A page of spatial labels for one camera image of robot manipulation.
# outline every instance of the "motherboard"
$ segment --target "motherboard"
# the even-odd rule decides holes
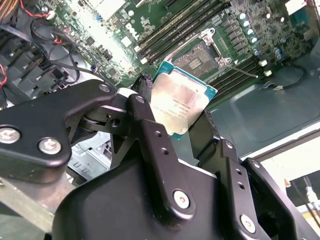
[[[37,7],[92,53],[100,74],[118,87],[130,87],[140,73],[154,76],[170,60],[222,98],[310,51],[318,31],[308,6],[302,1],[292,10],[287,2],[40,0]]]

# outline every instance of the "silver screw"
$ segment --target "silver screw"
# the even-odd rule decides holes
[[[176,204],[182,209],[187,209],[190,205],[190,200],[183,191],[175,191],[173,193],[173,198]]]
[[[0,129],[0,143],[2,144],[13,144],[20,139],[20,133],[11,128],[4,127]]]
[[[61,144],[53,138],[46,138],[39,142],[41,152],[49,155],[57,154],[61,151]]]
[[[145,100],[144,100],[144,98],[143,98],[142,96],[136,96],[135,99],[136,99],[138,102],[142,103],[142,104],[145,103]]]
[[[47,6],[43,6],[43,7],[41,8],[41,11],[42,11],[43,13],[47,13],[47,12],[49,11],[49,9],[48,9]]]
[[[256,232],[256,226],[254,222],[248,217],[247,215],[242,214],[240,216],[240,221],[244,228],[251,234],[254,234]]]
[[[234,148],[234,146],[232,146],[232,144],[230,142],[228,142],[228,141],[225,141],[225,145],[230,149]]]
[[[252,160],[252,163],[257,169],[260,168],[260,165],[255,160]]]
[[[108,88],[107,85],[100,84],[100,85],[99,85],[99,88],[100,88],[100,90],[102,90],[102,91],[104,91],[104,92],[106,92],[106,93],[109,93],[109,92],[110,92],[110,89]]]

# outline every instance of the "mounting hole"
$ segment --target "mounting hole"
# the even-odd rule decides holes
[[[164,155],[168,155],[169,154],[168,150],[166,148],[164,148],[164,147],[161,148],[161,153],[164,154]]]
[[[242,172],[239,169],[235,170],[239,175],[242,175]]]
[[[239,185],[239,187],[241,188],[241,189],[245,189],[245,186],[241,183],[241,182],[238,182],[238,185]]]
[[[101,91],[104,91],[105,93],[109,93],[109,92],[110,92],[109,87],[108,87],[107,85],[104,85],[104,84],[100,84],[100,85],[99,85],[99,89],[100,89]]]
[[[156,135],[157,137],[159,137],[159,138],[162,137],[162,134],[161,134],[161,132],[159,132],[159,131],[155,131],[155,135]]]
[[[117,119],[117,118],[112,119],[112,120],[111,120],[111,122],[110,122],[110,124],[111,124],[111,126],[112,126],[113,128],[116,128],[116,127],[118,127],[118,126],[119,126],[119,124],[120,124],[120,120],[119,120],[119,119]]]

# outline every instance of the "ram slot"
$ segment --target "ram slot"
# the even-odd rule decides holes
[[[237,66],[237,68],[254,75],[261,76],[263,70],[258,65],[258,62],[254,57],[245,61],[244,63]],[[217,95],[214,97],[214,101],[222,99],[234,91],[240,89],[256,78],[243,74],[237,70],[230,70],[226,74],[218,77],[210,85],[218,90]]]
[[[215,7],[216,4],[217,4],[216,1],[206,4],[203,8],[199,10],[197,15],[190,16],[183,23],[175,26],[174,29],[172,29],[170,32],[164,35],[160,40],[154,42],[152,45],[150,45],[148,48],[142,51],[140,53],[141,57],[152,55],[155,51],[160,49],[163,45],[165,45],[170,40],[174,39],[176,36],[178,36],[183,31],[188,29],[190,25],[192,25],[195,21],[197,21],[201,16],[205,16],[208,12],[211,11],[211,8]]]
[[[198,0],[191,5],[187,6],[187,9],[183,10],[181,13],[176,14],[169,23],[165,23],[160,28],[156,29],[150,36],[142,40],[138,46],[139,51],[144,53],[146,50],[151,48],[155,43],[160,41],[165,37],[170,31],[174,30],[176,26],[180,26],[188,18],[192,17],[199,9],[201,9],[210,0]]]
[[[225,5],[223,3],[220,3],[214,6],[209,11],[206,12],[206,15],[202,16],[201,18],[198,18],[198,20],[192,23],[190,26],[188,26],[187,29],[185,29],[181,33],[178,33],[178,35],[176,35],[174,38],[171,38],[169,44],[168,42],[163,42],[162,44],[157,46],[157,48],[153,49],[148,56],[145,56],[146,59],[148,60],[148,63],[152,64],[156,60],[161,58],[165,53],[172,52],[174,48],[176,48],[180,44],[183,44],[181,43],[181,41],[184,41],[194,36],[194,34],[196,34],[196,32],[199,31],[200,28],[206,22],[208,22],[211,18],[217,15],[217,13],[219,13],[224,8],[225,8]]]

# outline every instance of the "metal panel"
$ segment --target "metal panel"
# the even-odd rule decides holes
[[[308,71],[305,81],[288,90],[261,89],[255,84],[212,111],[220,134],[245,156],[320,121],[320,68],[305,55],[296,61]],[[284,67],[268,80],[288,85],[302,72]]]

